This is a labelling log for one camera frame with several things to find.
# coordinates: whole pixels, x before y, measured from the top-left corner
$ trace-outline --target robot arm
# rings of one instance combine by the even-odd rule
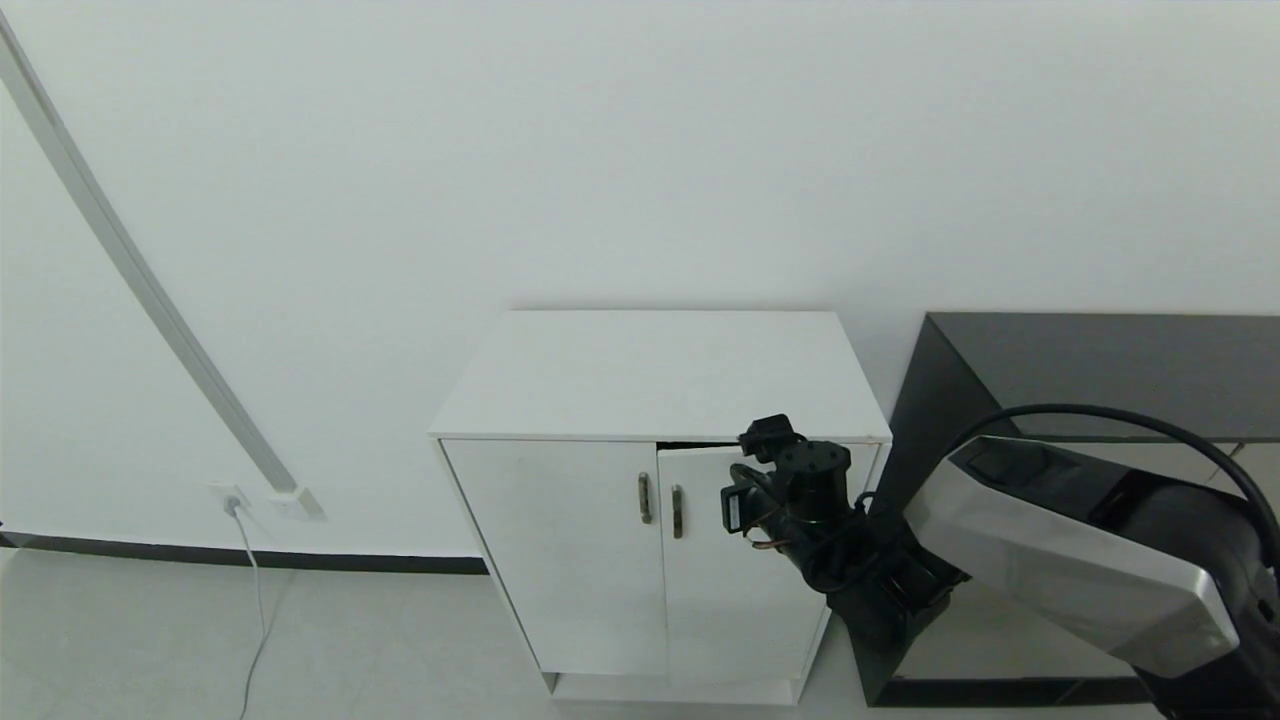
[[[1132,665],[1169,717],[1280,717],[1270,507],[982,436],[961,439],[905,507],[872,493],[850,503],[849,452],[785,415],[740,443],[776,469],[733,466],[726,530],[767,534],[756,547],[786,555],[861,642],[905,655],[977,578]]]

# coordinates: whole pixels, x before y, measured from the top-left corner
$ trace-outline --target white wall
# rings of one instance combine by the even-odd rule
[[[156,274],[333,518],[262,516],[278,547],[475,552],[424,430],[504,307],[836,309],[886,411],[927,309],[1280,311],[1276,6],[0,6]],[[13,126],[6,259],[109,272],[88,238],[58,250],[73,209],[49,183],[23,190]],[[18,274],[6,525],[233,544],[198,484],[244,461],[172,378],[129,375],[132,434],[101,489],[56,448],[9,461],[14,438],[90,442],[77,418],[118,407],[97,384],[58,392],[97,354],[37,363],[67,283],[19,293]],[[90,338],[141,318],[113,302],[59,322]],[[40,347],[28,363],[13,325]],[[143,354],[163,365],[128,337],[118,374]],[[28,383],[44,395],[19,404]],[[209,473],[143,482],[156,425],[191,428],[166,469],[189,454]]]

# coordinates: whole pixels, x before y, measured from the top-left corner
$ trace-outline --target cabinet handle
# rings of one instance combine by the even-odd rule
[[[640,521],[648,525],[653,523],[653,512],[649,511],[649,473],[640,473]]]
[[[671,488],[671,534],[680,539],[685,537],[685,492],[680,486]]]

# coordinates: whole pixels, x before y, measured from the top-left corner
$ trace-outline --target wire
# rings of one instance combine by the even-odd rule
[[[244,715],[248,712],[248,688],[253,683],[253,670],[257,669],[257,660],[262,657],[262,648],[266,647],[266,638],[270,634],[270,629],[266,626],[266,612],[262,610],[262,580],[257,571],[257,557],[253,557],[253,548],[248,544],[248,536],[244,533],[244,523],[239,519],[239,498],[227,498],[227,514],[236,520],[236,527],[239,528],[241,532],[241,539],[244,541],[244,552],[248,553],[248,564],[253,566],[253,593],[257,596],[257,621],[262,628],[262,639],[257,643],[257,652],[253,653],[253,661],[248,665],[248,675],[244,676],[244,701],[241,703],[239,715],[239,720],[244,720]]]
[[[1244,493],[1244,498],[1249,501],[1249,505],[1253,506],[1257,514],[1256,521],[1261,524],[1258,528],[1260,534],[1262,534],[1263,539],[1267,541],[1267,546],[1270,546],[1268,548],[1272,568],[1280,564],[1280,524],[1276,523],[1276,515],[1275,511],[1271,510],[1271,503],[1267,502],[1262,491],[1258,489],[1257,483],[1253,482],[1253,478],[1244,471],[1244,468],[1240,468],[1239,462],[1219,450],[1217,446],[1190,430],[1174,425],[1172,423],[1157,420],[1155,418],[1142,415],[1140,413],[1117,410],[1115,407],[1106,407],[1102,405],[1079,405],[1066,402],[1020,405],[1018,407],[1007,407],[1005,410],[1000,410],[998,413],[992,413],[970,425],[969,429],[960,433],[956,439],[951,442],[946,455],[951,455],[957,447],[977,436],[978,430],[992,423],[998,423],[1000,420],[1020,418],[1024,415],[1087,415],[1091,418],[1119,420],[1121,423],[1129,423],[1130,425],[1138,425],[1139,428],[1155,430],[1189,446],[1192,450],[1212,460],[1215,465],[1221,468],[1222,471],[1231,478],[1235,487],[1240,488],[1240,492]],[[1276,582],[1277,585],[1280,585],[1280,578],[1277,578]]]

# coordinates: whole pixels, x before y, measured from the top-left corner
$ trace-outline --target white power cord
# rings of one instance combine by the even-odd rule
[[[227,505],[223,510],[236,520],[236,527],[239,528],[241,539],[244,541],[244,552],[248,553],[248,564],[253,566],[253,593],[257,594],[257,621],[262,628],[262,639],[257,643],[257,652],[253,653],[253,661],[250,662],[248,675],[244,676],[244,702],[241,705],[239,720],[244,720],[244,714],[248,712],[248,688],[253,683],[253,670],[257,669],[257,659],[262,657],[262,648],[266,647],[266,637],[270,630],[266,626],[266,612],[262,610],[262,582],[257,574],[257,559],[253,557],[253,548],[248,546],[248,536],[244,533],[244,523],[239,519],[241,501],[238,497],[228,497]]]

